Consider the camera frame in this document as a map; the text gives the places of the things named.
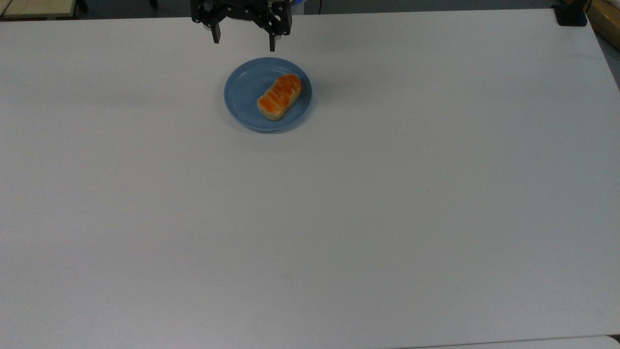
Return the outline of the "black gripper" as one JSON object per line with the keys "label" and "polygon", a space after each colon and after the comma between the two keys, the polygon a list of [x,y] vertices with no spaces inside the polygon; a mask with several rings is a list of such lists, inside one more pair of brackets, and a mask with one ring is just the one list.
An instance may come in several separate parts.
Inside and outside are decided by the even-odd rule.
{"label": "black gripper", "polygon": [[275,52],[278,36],[292,31],[292,5],[289,0],[191,0],[192,21],[210,31],[219,44],[219,23],[226,18],[253,22],[269,35],[269,50]]}

